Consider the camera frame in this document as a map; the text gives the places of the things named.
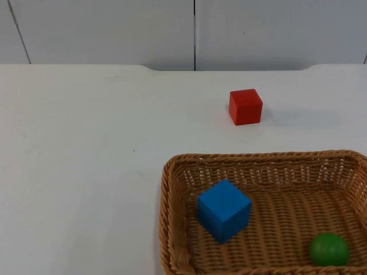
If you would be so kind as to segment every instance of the wooden block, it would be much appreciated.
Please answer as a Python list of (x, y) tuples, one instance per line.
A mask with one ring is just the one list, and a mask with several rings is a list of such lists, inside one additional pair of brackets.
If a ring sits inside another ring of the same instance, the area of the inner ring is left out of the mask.
[(248, 224), (250, 211), (251, 200), (229, 180), (222, 180), (198, 198), (197, 218), (219, 243)]
[(255, 89), (233, 91), (229, 96), (229, 113), (235, 125), (259, 123), (262, 108)]

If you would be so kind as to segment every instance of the wall seam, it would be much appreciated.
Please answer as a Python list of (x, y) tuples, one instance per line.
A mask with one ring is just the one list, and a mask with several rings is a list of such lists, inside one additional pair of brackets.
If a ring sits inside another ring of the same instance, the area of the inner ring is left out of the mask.
[(24, 49), (25, 55), (27, 56), (28, 63), (29, 63), (29, 64), (32, 64), (32, 63), (30, 62), (29, 54), (28, 54), (27, 48), (26, 48), (26, 46), (25, 46), (25, 43), (24, 43), (24, 40), (23, 40), (23, 36), (22, 36), (22, 34), (21, 34), (21, 31), (19, 30), (18, 22), (17, 22), (17, 19), (16, 19), (16, 17), (15, 17), (15, 14), (14, 14), (13, 7), (11, 6), (10, 0), (7, 0), (7, 4), (8, 4), (8, 6), (9, 6), (9, 10), (10, 10), (11, 16), (13, 17), (14, 24), (15, 24), (15, 26), (16, 26), (16, 28), (17, 28), (17, 30), (18, 30), (19, 37), (20, 37), (20, 39), (21, 39), (21, 41), (22, 41), (23, 49)]

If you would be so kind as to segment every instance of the green ball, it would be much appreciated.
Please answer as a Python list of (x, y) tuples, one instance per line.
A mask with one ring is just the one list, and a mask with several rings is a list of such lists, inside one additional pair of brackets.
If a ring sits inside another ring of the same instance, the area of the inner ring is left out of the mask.
[(349, 249), (340, 236), (321, 233), (312, 240), (310, 256), (316, 266), (342, 266), (348, 262)]

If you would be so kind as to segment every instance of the blue cube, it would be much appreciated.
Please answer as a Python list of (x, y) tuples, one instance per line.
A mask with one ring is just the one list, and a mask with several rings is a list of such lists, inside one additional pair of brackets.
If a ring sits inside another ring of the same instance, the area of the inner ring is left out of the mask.
[(197, 218), (219, 243), (242, 230), (251, 211), (251, 200), (229, 180), (222, 180), (199, 196)]

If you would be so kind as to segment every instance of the white wall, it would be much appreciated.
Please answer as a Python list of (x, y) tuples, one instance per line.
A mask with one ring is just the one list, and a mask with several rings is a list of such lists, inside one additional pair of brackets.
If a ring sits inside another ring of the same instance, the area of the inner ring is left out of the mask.
[(366, 10), (366, 0), (196, 0), (196, 68), (363, 63)]
[(12, 0), (32, 63), (194, 68), (193, 0)]
[[(194, 1), (196, 26), (194, 26)], [(281, 70), (363, 63), (366, 0), (11, 0), (32, 63)], [(6, 0), (0, 62), (27, 63)]]
[(6, 0), (0, 0), (0, 63), (28, 63)]

